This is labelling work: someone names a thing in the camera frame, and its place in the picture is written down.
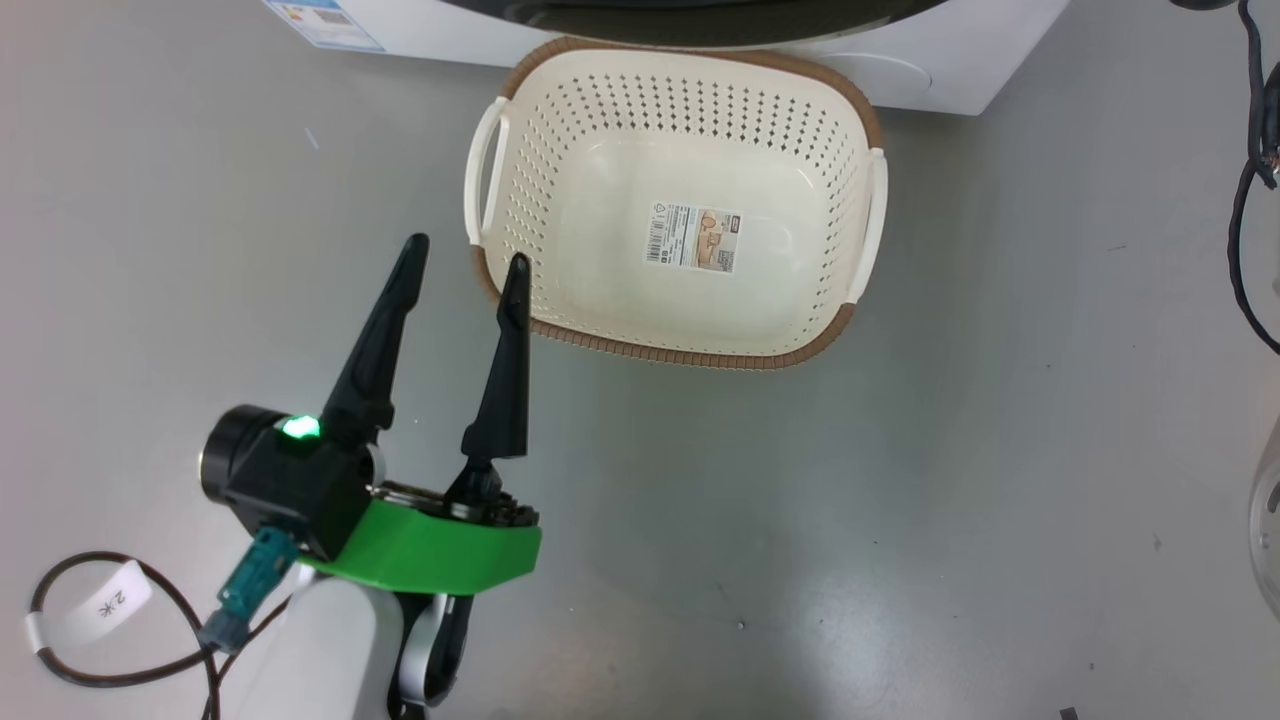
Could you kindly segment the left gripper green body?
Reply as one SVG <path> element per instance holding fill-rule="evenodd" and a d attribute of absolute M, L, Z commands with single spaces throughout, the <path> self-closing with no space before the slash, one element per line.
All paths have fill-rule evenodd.
<path fill-rule="evenodd" d="M 530 574 L 541 546 L 539 514 L 502 491 L 488 506 L 392 480 L 332 561 L 300 562 L 329 577 L 401 594 L 475 596 Z"/>

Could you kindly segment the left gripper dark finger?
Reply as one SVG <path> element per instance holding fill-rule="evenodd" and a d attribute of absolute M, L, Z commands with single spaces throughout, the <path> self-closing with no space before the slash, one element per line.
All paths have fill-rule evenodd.
<path fill-rule="evenodd" d="M 463 433 L 462 471 L 445 492 L 445 501 L 470 511 L 500 503 L 502 486 L 495 460 L 522 457 L 529 445 L 531 355 L 531 265 L 516 252 L 495 306 L 499 340 L 475 420 Z"/>
<path fill-rule="evenodd" d="M 344 448 L 374 443 L 392 428 L 392 391 L 404 323 L 417 305 L 428 265 L 430 238 L 411 234 L 397 258 L 372 310 L 325 402 L 323 436 Z"/>

